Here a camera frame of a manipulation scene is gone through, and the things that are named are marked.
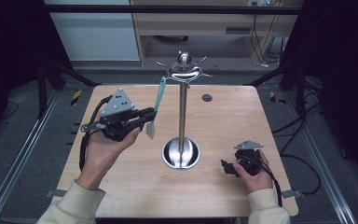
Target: hand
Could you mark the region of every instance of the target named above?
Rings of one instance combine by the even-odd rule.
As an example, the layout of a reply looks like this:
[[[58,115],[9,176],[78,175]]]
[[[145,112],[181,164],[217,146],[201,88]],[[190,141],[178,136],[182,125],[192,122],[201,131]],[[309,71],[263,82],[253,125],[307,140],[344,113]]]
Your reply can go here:
[[[96,190],[120,153],[135,142],[139,132],[140,128],[132,130],[121,142],[106,138],[102,132],[93,133],[89,137],[86,162],[76,183],[84,189]]]
[[[266,155],[264,155],[263,151],[259,151],[261,161],[266,165],[269,165],[269,160],[267,160]],[[260,189],[272,189],[272,179],[264,169],[261,169],[257,175],[249,175],[239,163],[234,162],[233,166],[237,173],[241,176],[249,193]]]

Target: sleeve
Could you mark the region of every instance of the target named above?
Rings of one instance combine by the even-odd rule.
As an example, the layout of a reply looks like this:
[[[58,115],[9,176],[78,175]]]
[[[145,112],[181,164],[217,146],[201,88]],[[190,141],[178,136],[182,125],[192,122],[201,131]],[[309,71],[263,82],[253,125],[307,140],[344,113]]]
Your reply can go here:
[[[255,223],[290,223],[290,216],[286,209],[277,203],[275,189],[260,189],[248,195],[251,205],[249,224]]]
[[[83,189],[73,181],[62,199],[52,203],[48,210],[37,221],[45,223],[94,223],[95,213],[106,193],[101,190]]]

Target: wall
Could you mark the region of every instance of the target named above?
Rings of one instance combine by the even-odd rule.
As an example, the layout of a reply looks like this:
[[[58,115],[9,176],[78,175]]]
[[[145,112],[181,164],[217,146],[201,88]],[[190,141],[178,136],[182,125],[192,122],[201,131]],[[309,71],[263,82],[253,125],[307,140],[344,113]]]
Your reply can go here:
[[[128,0],[45,0],[46,4],[129,5]],[[139,61],[131,14],[50,13],[69,59]]]

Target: wooden tabletop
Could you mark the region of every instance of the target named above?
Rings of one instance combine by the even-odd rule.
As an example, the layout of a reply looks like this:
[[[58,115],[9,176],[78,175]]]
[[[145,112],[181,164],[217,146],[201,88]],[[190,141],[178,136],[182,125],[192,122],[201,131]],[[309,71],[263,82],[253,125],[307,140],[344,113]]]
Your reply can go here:
[[[135,108],[154,107],[158,86],[98,86],[89,100],[82,124],[97,104],[119,88]],[[212,95],[211,102],[202,100]],[[269,167],[282,191],[290,189],[282,161],[257,91],[250,86],[196,86],[187,91],[186,136],[200,146],[200,161],[186,171],[168,167],[161,158],[164,143],[179,134],[179,85],[167,85],[151,140],[144,130],[108,172],[101,189],[106,196],[97,217],[248,217],[247,191],[240,178],[226,175],[220,160],[234,162],[234,146],[249,139],[262,143]],[[58,189],[68,189],[80,174],[78,132]],[[298,212],[294,198],[283,199],[291,216]]]

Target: round metal base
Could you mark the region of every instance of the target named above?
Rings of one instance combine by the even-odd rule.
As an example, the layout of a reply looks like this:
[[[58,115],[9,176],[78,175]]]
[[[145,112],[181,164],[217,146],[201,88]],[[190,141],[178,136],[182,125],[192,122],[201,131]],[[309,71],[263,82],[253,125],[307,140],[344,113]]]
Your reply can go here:
[[[183,152],[179,150],[179,136],[169,139],[162,146],[162,160],[175,170],[190,169],[200,160],[200,146],[191,138],[185,137]]]

